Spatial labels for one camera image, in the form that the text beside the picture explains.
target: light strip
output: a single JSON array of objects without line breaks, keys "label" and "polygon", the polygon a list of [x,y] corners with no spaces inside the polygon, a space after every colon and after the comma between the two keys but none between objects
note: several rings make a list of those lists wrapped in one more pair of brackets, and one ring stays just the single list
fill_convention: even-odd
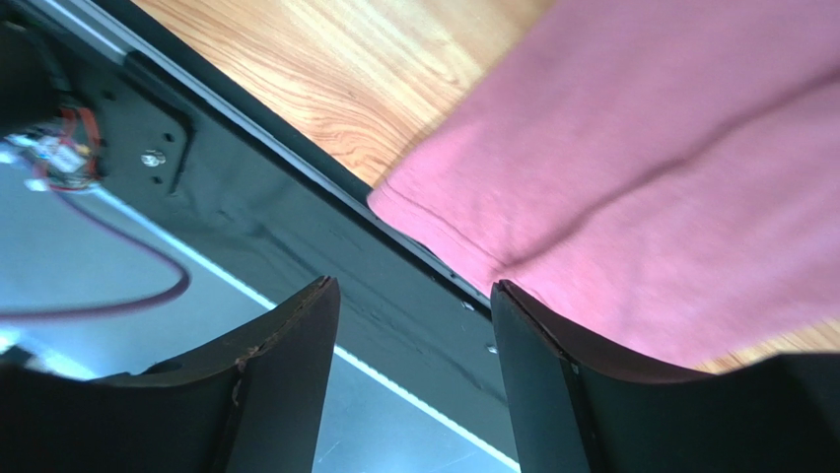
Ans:
[{"label": "light strip", "polygon": [[[232,274],[219,267],[213,261],[207,259],[204,255],[202,255],[201,253],[199,253],[180,239],[172,236],[169,232],[161,229],[154,222],[146,218],[143,214],[137,212],[136,210],[134,210],[134,208],[121,201],[119,198],[117,198],[110,192],[102,189],[101,187],[98,187],[91,191],[91,195],[100,198],[105,203],[124,214],[126,217],[137,222],[143,228],[153,233],[156,237],[159,237],[160,239],[174,247],[176,250],[183,253],[185,256],[191,258],[193,261],[195,261],[211,273],[215,274],[226,283],[230,284],[239,292],[251,298],[257,304],[260,304],[263,307],[265,307],[266,310],[271,310],[277,306],[275,302],[273,302],[266,296],[260,294],[254,288],[240,281],[238,278],[234,277]],[[383,385],[397,396],[406,400],[409,404],[413,405],[417,409],[420,409],[423,413],[427,414],[432,419],[435,419],[436,421],[449,428],[451,431],[455,432],[470,443],[474,444],[475,446],[486,452],[488,455],[499,460],[504,465],[510,467],[512,470],[520,471],[519,463],[514,461],[511,457],[502,453],[486,441],[480,439],[464,427],[458,425],[455,421],[440,413],[437,409],[433,408],[429,404],[426,404],[417,396],[411,394],[405,388],[390,380],[384,374],[373,369],[367,363],[359,360],[353,354],[351,354],[341,346],[335,345],[335,347],[333,348],[333,353],[345,362],[358,369],[360,372],[363,372],[364,374],[373,378],[376,382]]]}]

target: red wire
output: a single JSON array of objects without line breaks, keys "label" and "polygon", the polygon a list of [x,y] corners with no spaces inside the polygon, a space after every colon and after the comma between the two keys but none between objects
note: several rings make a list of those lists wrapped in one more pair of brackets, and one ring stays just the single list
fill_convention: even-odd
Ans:
[{"label": "red wire", "polygon": [[76,114],[69,108],[61,108],[61,116],[64,117],[64,131],[62,132],[64,136],[61,139],[63,142],[65,139],[73,138],[73,133],[76,131]]},{"label": "red wire", "polygon": [[77,111],[82,116],[82,122],[85,124],[85,129],[88,130],[88,137],[93,145],[94,154],[96,154],[100,148],[100,129],[97,126],[94,113],[89,108],[79,108]]}]

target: curved black plastic piece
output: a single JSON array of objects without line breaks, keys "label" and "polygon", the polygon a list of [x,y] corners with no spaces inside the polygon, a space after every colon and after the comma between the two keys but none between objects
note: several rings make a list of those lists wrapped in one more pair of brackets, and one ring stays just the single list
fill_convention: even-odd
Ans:
[{"label": "curved black plastic piece", "polygon": [[0,364],[0,470],[309,472],[338,323],[335,280],[140,375]]},{"label": "curved black plastic piece", "polygon": [[840,464],[840,355],[711,376],[620,347],[510,282],[491,301],[524,473]]},{"label": "curved black plastic piece", "polygon": [[0,18],[0,138],[51,118],[58,110],[40,53],[27,33]]}]

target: electronic components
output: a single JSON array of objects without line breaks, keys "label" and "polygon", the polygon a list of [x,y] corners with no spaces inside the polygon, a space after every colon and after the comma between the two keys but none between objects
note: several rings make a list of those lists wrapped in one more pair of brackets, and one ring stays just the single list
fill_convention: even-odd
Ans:
[{"label": "electronic components", "polygon": [[18,148],[18,155],[33,165],[35,178],[45,180],[46,185],[28,183],[30,189],[78,191],[96,180],[93,150],[62,133],[60,129],[38,128],[6,137],[8,143]]}]

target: cable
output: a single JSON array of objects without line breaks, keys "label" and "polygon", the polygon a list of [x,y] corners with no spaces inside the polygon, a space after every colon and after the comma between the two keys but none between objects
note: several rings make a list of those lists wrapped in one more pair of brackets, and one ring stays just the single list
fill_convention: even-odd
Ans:
[{"label": "cable", "polygon": [[154,246],[140,240],[136,236],[131,236],[128,233],[120,230],[116,226],[105,222],[99,217],[95,216],[82,206],[77,204],[68,195],[61,192],[53,192],[53,194],[63,202],[69,209],[87,220],[94,227],[98,227],[107,233],[112,234],[118,239],[122,239],[127,243],[141,249],[150,256],[163,262],[172,268],[179,276],[178,281],[170,288],[162,291],[154,296],[149,296],[132,301],[125,301],[114,304],[94,305],[88,307],[64,307],[49,310],[35,310],[35,311],[11,311],[0,312],[0,321],[3,322],[24,322],[24,321],[42,321],[42,320],[67,320],[67,319],[90,319],[104,316],[126,315],[139,310],[148,310],[150,308],[167,304],[175,299],[181,297],[183,293],[189,288],[191,278],[189,271],[172,257],[163,253]]}]

